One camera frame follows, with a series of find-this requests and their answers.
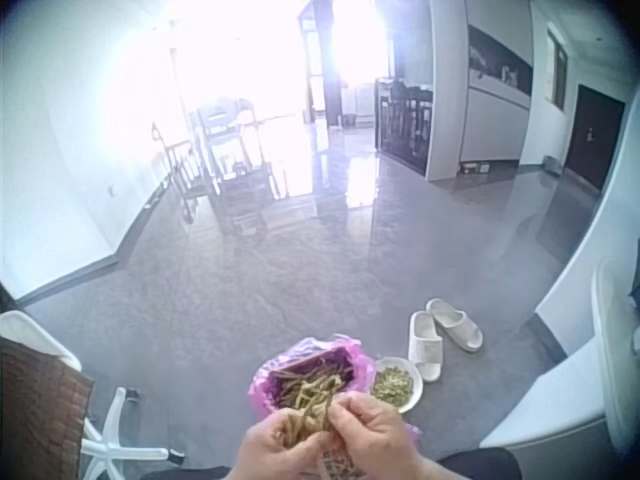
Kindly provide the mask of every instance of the hand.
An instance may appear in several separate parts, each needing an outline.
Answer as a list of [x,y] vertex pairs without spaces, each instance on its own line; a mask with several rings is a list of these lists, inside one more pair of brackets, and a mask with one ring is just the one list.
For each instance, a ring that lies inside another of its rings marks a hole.
[[278,437],[289,415],[300,416],[301,413],[291,409],[278,410],[247,431],[228,480],[295,479],[301,472],[315,466],[320,454],[331,447],[333,435],[315,433],[286,450]]
[[360,470],[376,480],[458,480],[462,477],[422,457],[398,411],[360,392],[338,395],[329,421]]

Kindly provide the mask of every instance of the doorway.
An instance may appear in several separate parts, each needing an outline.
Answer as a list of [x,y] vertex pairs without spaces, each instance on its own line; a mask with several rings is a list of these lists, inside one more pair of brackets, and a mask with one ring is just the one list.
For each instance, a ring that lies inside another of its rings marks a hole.
[[602,190],[613,160],[625,104],[580,85],[565,167]]

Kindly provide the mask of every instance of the white chair leg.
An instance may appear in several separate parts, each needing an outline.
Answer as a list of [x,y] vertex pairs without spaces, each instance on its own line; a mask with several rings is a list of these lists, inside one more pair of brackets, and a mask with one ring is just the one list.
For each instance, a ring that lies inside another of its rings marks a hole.
[[94,457],[84,472],[84,480],[97,480],[106,469],[104,460]]
[[102,435],[100,435],[100,432],[96,430],[96,427],[93,426],[88,418],[84,419],[84,434],[89,440],[93,440],[94,442],[102,441]]
[[94,442],[83,438],[80,451],[91,457],[107,458],[107,446],[102,442]]
[[112,447],[109,456],[118,460],[166,460],[169,450],[166,448],[128,448]]
[[111,460],[107,460],[107,474],[109,475],[109,480],[126,480],[124,475],[120,473],[120,469]]
[[120,445],[120,415],[122,414],[122,406],[126,400],[127,391],[118,387],[113,397],[113,402],[109,407],[107,418],[104,421],[102,429],[102,438],[105,442],[113,445]]

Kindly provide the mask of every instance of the window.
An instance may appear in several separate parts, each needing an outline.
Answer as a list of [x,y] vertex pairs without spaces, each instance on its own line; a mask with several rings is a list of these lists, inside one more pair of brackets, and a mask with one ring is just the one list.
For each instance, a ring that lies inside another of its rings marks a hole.
[[567,53],[560,42],[548,32],[547,36],[547,99],[560,110],[564,109],[567,88]]

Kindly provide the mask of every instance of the chopped green vegetable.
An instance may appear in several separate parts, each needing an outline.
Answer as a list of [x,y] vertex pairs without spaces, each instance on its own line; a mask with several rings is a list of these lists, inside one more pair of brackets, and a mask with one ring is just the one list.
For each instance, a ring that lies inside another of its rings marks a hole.
[[412,393],[413,379],[406,371],[398,367],[378,372],[371,389],[371,395],[397,408],[405,405]]

